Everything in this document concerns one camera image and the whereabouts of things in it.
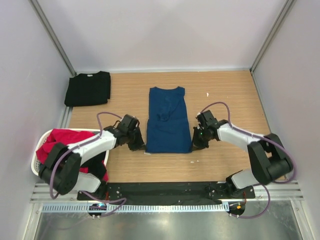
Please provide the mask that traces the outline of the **blue printed t-shirt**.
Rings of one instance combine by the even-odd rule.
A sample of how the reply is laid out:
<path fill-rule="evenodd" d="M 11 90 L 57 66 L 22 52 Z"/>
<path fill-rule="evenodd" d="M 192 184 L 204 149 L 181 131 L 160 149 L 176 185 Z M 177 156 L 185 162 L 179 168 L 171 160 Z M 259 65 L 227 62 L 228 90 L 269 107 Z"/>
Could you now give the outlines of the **blue printed t-shirt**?
<path fill-rule="evenodd" d="M 149 89 L 146 152 L 188 154 L 192 139 L 185 103 L 185 89 Z"/>

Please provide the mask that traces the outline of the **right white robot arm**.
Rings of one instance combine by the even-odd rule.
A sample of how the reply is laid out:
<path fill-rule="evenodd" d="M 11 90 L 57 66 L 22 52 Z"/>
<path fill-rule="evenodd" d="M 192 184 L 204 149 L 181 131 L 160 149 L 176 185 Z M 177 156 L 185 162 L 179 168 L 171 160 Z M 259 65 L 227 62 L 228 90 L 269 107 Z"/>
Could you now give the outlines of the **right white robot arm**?
<path fill-rule="evenodd" d="M 226 178 L 225 192 L 229 197 L 237 198 L 250 186 L 268 185 L 294 169 L 276 134 L 248 132 L 228 120 L 217 120 L 209 110 L 199 113 L 196 119 L 198 125 L 193 128 L 193 151 L 208 148 L 209 141 L 216 140 L 235 145 L 248 153 L 250 168 Z"/>

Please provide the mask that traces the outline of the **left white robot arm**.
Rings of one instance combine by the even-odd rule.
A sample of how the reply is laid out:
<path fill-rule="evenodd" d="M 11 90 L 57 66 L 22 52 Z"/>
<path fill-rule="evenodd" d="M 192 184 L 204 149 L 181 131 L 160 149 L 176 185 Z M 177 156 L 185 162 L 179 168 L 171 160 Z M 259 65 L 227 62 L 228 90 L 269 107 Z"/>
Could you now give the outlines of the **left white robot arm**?
<path fill-rule="evenodd" d="M 102 114 L 99 112 L 96 115 L 98 134 L 71 144 L 56 143 L 39 168 L 38 176 L 49 185 L 52 199 L 77 190 L 101 200 L 106 194 L 106 187 L 93 174 L 80 172 L 81 166 L 97 155 L 125 144 L 131 151 L 146 148 L 140 121 L 136 117 L 126 114 L 114 125 L 103 128 L 100 121 Z"/>

